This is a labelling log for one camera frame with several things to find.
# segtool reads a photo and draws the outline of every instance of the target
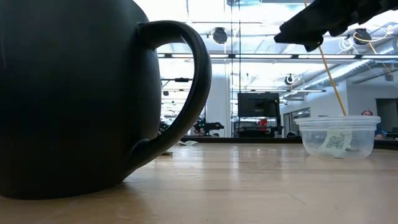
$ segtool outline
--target ceiling duct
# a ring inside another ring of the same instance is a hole
[[[382,44],[376,48],[376,51],[380,55],[387,54],[398,54],[398,39],[395,38],[392,41],[388,41],[385,44]],[[373,51],[366,52],[366,54],[373,54]],[[360,60],[348,65],[340,65],[335,68],[330,69],[330,73],[335,83],[346,80],[354,75],[357,75],[362,72],[366,72],[369,70],[369,67],[375,67],[377,63],[374,60],[366,59]],[[296,87],[295,89],[304,90],[307,88],[315,87],[315,86],[329,86],[329,76],[327,72],[323,72],[317,77],[313,78],[309,82],[306,82],[303,85]]]

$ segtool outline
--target label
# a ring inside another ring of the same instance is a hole
[[[348,130],[329,130],[323,144],[318,147],[319,153],[341,157],[349,148],[351,140],[353,139],[353,132]]]

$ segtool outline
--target clear plastic cup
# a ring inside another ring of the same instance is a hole
[[[364,159],[372,153],[378,116],[296,119],[305,150],[313,156]]]

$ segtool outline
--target wooden table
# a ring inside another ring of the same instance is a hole
[[[122,185],[81,197],[0,198],[0,223],[398,223],[398,152],[309,157],[298,144],[174,147]]]

